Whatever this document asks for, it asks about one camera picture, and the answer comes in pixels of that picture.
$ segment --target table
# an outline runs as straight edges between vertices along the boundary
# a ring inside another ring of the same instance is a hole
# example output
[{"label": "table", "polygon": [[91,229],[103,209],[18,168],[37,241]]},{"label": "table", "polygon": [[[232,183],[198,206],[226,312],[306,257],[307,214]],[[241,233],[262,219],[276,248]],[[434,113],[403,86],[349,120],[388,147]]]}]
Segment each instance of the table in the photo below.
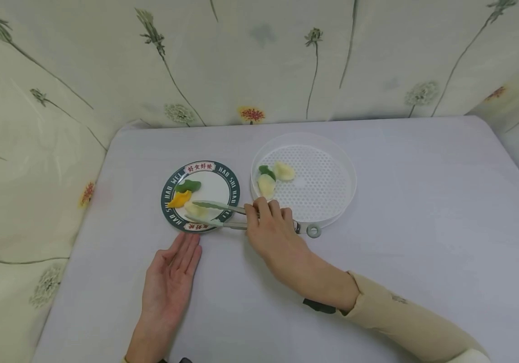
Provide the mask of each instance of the table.
[{"label": "table", "polygon": [[[519,170],[473,116],[120,131],[33,362],[118,362],[144,272],[177,233],[160,209],[168,176],[191,161],[220,161],[236,172],[243,205],[256,151],[295,131],[337,142],[358,175],[348,209],[309,247],[454,321],[493,362],[518,362]],[[384,337],[302,305],[241,231],[217,230],[201,244],[171,363],[414,361]]]}]

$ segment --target wall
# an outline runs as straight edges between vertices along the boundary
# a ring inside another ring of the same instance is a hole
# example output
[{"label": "wall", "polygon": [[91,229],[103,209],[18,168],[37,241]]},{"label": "wall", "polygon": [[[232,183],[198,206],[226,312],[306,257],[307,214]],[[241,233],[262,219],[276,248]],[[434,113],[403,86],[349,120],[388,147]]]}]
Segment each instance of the wall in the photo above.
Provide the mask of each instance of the wall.
[{"label": "wall", "polygon": [[494,128],[519,122],[516,0],[0,0],[0,361],[33,354],[129,120],[461,115],[504,84]]}]

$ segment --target white round strainer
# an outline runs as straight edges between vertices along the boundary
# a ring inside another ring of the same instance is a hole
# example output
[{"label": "white round strainer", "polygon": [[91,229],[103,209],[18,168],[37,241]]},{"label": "white round strainer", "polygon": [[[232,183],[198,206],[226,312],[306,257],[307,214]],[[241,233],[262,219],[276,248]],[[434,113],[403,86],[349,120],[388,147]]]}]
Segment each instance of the white round strainer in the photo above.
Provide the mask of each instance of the white round strainer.
[{"label": "white round strainer", "polygon": [[356,172],[347,154],[331,140],[309,133],[285,134],[265,144],[251,167],[251,193],[260,196],[256,183],[260,165],[272,169],[282,161],[295,170],[295,179],[278,180],[274,199],[290,207],[294,219],[324,227],[334,222],[356,192]]}]

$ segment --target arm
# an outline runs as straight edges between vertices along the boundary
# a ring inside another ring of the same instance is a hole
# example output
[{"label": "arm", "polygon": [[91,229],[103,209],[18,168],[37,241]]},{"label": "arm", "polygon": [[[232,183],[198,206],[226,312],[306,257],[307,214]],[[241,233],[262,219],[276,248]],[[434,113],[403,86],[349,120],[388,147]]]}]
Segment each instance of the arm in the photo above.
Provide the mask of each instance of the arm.
[{"label": "arm", "polygon": [[246,205],[249,244],[280,282],[335,307],[348,320],[385,334],[426,362],[445,362],[470,349],[485,350],[457,325],[374,281],[344,272],[311,252],[293,230],[290,209],[264,198]]},{"label": "arm", "polygon": [[157,251],[147,269],[141,317],[123,362],[164,361],[191,295],[201,253],[199,235],[186,233],[180,233],[168,250]]}]

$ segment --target fabric backdrop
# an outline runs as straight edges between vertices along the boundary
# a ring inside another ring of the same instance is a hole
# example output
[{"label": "fabric backdrop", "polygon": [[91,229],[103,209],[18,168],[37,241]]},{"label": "fabric backdrop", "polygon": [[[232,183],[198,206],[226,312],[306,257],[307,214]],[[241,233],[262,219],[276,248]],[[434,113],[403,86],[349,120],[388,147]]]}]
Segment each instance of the fabric backdrop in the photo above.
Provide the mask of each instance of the fabric backdrop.
[{"label": "fabric backdrop", "polygon": [[0,361],[30,360],[130,120],[469,111],[519,165],[519,0],[0,0]]}]

